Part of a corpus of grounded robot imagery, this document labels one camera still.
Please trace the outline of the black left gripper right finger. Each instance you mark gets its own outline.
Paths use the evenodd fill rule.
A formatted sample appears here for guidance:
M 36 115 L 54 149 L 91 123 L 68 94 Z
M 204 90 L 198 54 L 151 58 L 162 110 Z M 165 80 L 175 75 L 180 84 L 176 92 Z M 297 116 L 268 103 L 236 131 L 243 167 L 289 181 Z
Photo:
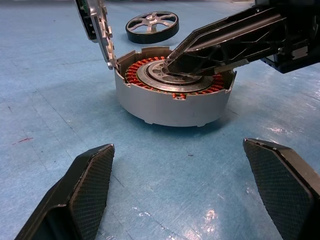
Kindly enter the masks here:
M 265 209 L 283 240 L 320 240 L 320 175 L 292 148 L 245 138 Z

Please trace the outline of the silver hinged housing lid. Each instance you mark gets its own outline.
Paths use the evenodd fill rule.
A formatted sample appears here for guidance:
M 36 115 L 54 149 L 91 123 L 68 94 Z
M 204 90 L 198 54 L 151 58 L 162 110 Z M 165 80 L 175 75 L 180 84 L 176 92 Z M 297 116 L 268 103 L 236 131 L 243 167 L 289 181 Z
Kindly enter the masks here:
M 87 38 L 99 45 L 110 70 L 118 69 L 112 41 L 112 28 L 108 25 L 107 8 L 103 0 L 73 0 Z

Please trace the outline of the grey round motor housing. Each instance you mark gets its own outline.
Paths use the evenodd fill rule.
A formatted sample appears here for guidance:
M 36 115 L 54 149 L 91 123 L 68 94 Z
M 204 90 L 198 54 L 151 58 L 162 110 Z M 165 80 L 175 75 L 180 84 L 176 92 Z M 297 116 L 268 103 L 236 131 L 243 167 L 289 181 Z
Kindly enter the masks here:
M 144 47 L 117 60 L 116 96 L 121 106 L 148 124 L 202 127 L 221 117 L 236 71 L 213 76 L 173 76 L 164 70 L 168 46 Z

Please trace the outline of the black-rimmed spoked rotor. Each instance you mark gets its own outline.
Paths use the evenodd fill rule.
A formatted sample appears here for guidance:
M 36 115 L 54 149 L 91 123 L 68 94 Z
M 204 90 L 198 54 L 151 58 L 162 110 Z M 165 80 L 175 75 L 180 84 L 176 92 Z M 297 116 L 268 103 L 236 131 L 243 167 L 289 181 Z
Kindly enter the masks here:
M 125 30 L 136 44 L 154 44 L 172 38 L 179 31 L 179 17 L 169 11 L 152 11 L 132 18 Z

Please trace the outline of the blue table cover sheet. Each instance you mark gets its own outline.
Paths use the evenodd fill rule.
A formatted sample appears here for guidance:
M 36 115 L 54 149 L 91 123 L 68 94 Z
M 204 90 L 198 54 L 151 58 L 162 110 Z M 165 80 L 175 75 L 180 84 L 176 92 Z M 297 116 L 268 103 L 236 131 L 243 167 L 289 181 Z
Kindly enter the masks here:
M 239 67 L 219 120 L 150 125 L 120 106 L 72 1 L 0 0 L 0 240 L 76 156 L 104 144 L 115 155 L 97 240 L 282 240 L 244 138 L 290 147 L 320 174 L 320 64 Z

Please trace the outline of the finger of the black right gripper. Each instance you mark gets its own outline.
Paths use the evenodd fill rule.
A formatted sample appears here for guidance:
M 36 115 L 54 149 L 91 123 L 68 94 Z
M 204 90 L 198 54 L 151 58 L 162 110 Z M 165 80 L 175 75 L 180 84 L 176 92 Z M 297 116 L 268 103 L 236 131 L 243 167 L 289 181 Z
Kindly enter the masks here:
M 208 58 L 228 41 L 281 21 L 274 7 L 252 7 L 193 30 L 169 55 L 170 60 L 191 55 Z
M 284 26 L 271 24 L 228 41 L 210 57 L 184 55 L 176 60 L 168 57 L 167 68 L 174 74 L 209 76 L 276 54 L 286 39 Z

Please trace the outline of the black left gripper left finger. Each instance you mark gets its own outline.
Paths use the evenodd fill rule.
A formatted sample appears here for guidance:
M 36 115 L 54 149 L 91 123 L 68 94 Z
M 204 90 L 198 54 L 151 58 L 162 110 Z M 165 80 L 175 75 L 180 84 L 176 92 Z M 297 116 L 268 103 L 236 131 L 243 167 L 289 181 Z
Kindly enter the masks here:
M 44 195 L 14 240 L 95 240 L 105 208 L 113 144 L 78 155 Z

